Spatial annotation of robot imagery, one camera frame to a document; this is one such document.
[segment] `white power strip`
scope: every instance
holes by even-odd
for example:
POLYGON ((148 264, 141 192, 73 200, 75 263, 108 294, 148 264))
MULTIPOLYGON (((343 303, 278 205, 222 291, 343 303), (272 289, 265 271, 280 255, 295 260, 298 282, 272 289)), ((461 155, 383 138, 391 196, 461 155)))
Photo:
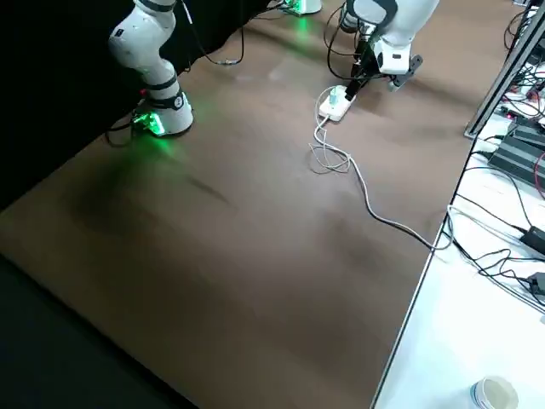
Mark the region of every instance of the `white power strip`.
POLYGON ((344 114, 347 113, 348 108, 356 101, 356 96, 351 101, 347 100, 347 87, 343 85, 337 85, 331 90, 329 98, 327 98, 322 105, 320 105, 320 116, 330 117, 331 121, 339 122, 344 114))

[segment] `table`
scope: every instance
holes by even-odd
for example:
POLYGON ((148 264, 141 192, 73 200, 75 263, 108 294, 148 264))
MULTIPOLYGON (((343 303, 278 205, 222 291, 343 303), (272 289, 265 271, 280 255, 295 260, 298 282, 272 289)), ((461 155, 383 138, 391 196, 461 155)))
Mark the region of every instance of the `table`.
MULTIPOLYGON (((509 122, 493 115, 473 150, 490 150, 493 141, 483 140, 505 135, 509 122)), ((473 155, 466 169, 474 166, 485 166, 485 162, 473 155)), ((545 202, 535 190, 517 184, 528 217, 537 227, 545 228, 545 202)), ((527 228, 513 184, 507 178, 487 170, 473 170, 462 176, 456 193, 527 228)), ((451 213, 456 239, 473 257, 504 247, 511 248, 514 255, 528 256, 514 241, 498 237, 502 233, 516 235, 516 230, 459 196, 452 204, 497 230, 488 232, 467 216, 451 213)), ((446 240, 443 235, 439 243, 446 240)), ((514 267, 517 275, 526 277, 543 271, 545 265, 539 264, 517 262, 514 267)), ((518 284, 513 288, 523 292, 518 284)), ((478 275, 477 269, 451 246, 428 258, 374 407, 471 408, 469 388, 487 375, 505 377, 513 384, 519 393, 520 409, 545 407, 543 345, 545 316, 478 275)))

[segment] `white cup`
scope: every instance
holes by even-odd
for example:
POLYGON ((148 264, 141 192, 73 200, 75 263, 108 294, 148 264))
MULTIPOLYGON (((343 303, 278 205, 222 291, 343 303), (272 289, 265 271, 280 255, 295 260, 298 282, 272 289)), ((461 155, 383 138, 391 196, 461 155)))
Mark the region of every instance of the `white cup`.
POLYGON ((485 377, 471 388, 473 403, 480 409, 516 409, 517 391, 502 377, 485 377))

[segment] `red cable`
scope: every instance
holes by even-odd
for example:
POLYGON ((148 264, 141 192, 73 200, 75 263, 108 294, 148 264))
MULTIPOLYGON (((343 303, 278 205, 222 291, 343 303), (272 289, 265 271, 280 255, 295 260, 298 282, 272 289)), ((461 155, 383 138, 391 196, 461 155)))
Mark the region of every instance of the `red cable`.
POLYGON ((543 189, 541 186, 539 186, 539 177, 537 176, 537 167, 539 166, 539 163, 545 158, 545 152, 542 153, 542 156, 539 157, 539 159, 536 161, 536 165, 534 166, 534 178, 536 179, 536 189, 541 194, 543 200, 545 200, 545 195, 543 194, 543 189))

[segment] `brown table surface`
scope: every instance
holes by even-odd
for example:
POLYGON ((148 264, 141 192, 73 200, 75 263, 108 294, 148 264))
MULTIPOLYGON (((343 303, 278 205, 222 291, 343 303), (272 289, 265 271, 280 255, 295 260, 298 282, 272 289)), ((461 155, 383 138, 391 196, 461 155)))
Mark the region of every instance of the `brown table surface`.
MULTIPOLYGON (((427 250, 367 215, 353 175, 310 171, 338 3, 256 20, 243 64, 184 74, 196 122, 183 138, 100 138, 0 215, 3 254, 202 408, 368 406, 421 275, 427 250)), ((441 2, 414 43, 417 77, 397 93, 376 81, 329 125, 375 209, 428 239, 510 3, 441 2)), ((238 50, 235 37, 219 54, 238 50)))

